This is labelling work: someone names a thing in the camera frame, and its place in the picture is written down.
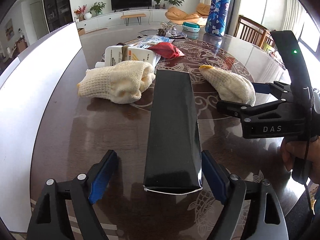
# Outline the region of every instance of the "red flowers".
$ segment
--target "red flowers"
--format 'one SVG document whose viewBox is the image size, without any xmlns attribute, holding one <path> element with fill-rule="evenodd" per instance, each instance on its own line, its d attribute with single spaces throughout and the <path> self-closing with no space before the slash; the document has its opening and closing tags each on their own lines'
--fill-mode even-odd
<svg viewBox="0 0 320 240">
<path fill-rule="evenodd" d="M 77 10 L 74 10 L 74 13 L 76 15 L 80 15 L 81 16 L 81 15 L 84 14 L 86 8 L 87 8 L 86 4 L 84 4 L 82 7 L 79 6 L 79 8 Z"/>
</svg>

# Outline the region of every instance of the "window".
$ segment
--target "window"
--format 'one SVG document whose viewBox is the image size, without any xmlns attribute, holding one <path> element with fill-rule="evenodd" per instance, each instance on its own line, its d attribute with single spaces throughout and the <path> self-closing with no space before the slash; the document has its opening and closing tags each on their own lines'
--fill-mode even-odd
<svg viewBox="0 0 320 240">
<path fill-rule="evenodd" d="M 301 35 L 298 39 L 318 60 L 320 60 L 320 32 L 311 17 L 307 14 Z"/>
<path fill-rule="evenodd" d="M 319 88 L 320 62 L 302 42 L 298 42 L 306 62 L 312 87 Z"/>
</svg>

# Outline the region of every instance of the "glass tabletop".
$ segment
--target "glass tabletop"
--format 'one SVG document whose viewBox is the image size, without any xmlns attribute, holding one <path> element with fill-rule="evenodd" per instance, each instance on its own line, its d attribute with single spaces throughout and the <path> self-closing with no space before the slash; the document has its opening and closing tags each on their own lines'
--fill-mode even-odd
<svg viewBox="0 0 320 240">
<path fill-rule="evenodd" d="M 131 26 L 126 40 L 132 39 L 141 28 L 141 25 Z M 188 195 L 143 190 L 154 83 L 139 101 L 127 105 L 77 95 L 76 84 L 83 79 L 88 65 L 94 67 L 88 61 L 101 60 L 105 50 L 101 44 L 105 39 L 109 37 L 111 45 L 124 41 L 119 41 L 117 34 L 124 35 L 124 30 L 115 27 L 83 35 L 83 49 L 57 84 L 36 138 L 30 176 L 31 199 L 38 198 L 47 179 L 55 178 L 58 182 L 73 179 L 99 162 L 108 149 L 113 149 L 119 156 L 119 168 L 102 200 L 94 205 L 107 235 L 130 240 L 206 239 L 223 206 L 213 197 L 205 178 L 203 190 Z M 225 35 L 217 39 L 204 30 L 187 36 L 185 40 L 173 42 L 186 56 L 161 60 L 156 68 L 190 73 L 202 150 L 209 150 L 217 163 L 243 179 L 257 182 L 269 179 L 287 214 L 304 187 L 293 181 L 284 167 L 279 154 L 282 138 L 242 138 L 240 120 L 216 111 L 218 93 L 198 69 L 204 64 L 213 65 L 262 83 L 290 83 L 287 71 L 263 50 L 238 38 Z M 271 95 L 258 94 L 256 104 L 273 100 L 276 99 Z M 67 206 L 72 226 L 76 219 L 70 201 Z M 241 235 L 248 208 L 246 201 L 234 237 Z"/>
</svg>

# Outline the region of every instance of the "green plant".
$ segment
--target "green plant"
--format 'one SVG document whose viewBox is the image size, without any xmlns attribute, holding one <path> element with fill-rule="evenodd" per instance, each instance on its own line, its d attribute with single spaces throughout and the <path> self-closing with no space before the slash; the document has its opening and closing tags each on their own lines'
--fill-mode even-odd
<svg viewBox="0 0 320 240">
<path fill-rule="evenodd" d="M 178 5 L 178 6 L 181 6 L 182 3 L 184 2 L 184 0 L 164 0 L 164 1 L 167 1 L 169 4 Z"/>
<path fill-rule="evenodd" d="M 154 1 L 155 1 L 157 4 L 159 4 L 161 0 L 154 0 Z"/>
<path fill-rule="evenodd" d="M 100 13 L 102 11 L 102 9 L 104 9 L 105 7 L 105 3 L 103 2 L 95 2 L 92 7 L 90 8 L 90 12 L 91 11 L 95 11 L 95 13 Z"/>
</svg>

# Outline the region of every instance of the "silver screw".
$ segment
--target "silver screw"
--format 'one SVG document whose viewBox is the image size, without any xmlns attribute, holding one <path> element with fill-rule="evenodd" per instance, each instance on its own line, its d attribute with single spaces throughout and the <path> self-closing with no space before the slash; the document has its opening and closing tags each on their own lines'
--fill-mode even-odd
<svg viewBox="0 0 320 240">
<path fill-rule="evenodd" d="M 47 185 L 52 185 L 54 183 L 54 180 L 53 179 L 48 179 L 47 180 Z"/>
<path fill-rule="evenodd" d="M 85 175 L 84 173 L 81 173 L 81 174 L 78 175 L 77 178 L 78 178 L 79 180 L 83 180 L 83 179 L 85 179 L 85 177 L 86 177 L 86 175 Z"/>
<path fill-rule="evenodd" d="M 237 174 L 230 174 L 230 179 L 232 180 L 238 180 L 239 176 Z"/>
<path fill-rule="evenodd" d="M 270 185 L 270 182 L 269 182 L 269 180 L 267 180 L 267 179 L 263 179 L 263 180 L 262 180 L 262 184 L 265 185 L 265 186 L 269 186 L 269 185 Z"/>
</svg>

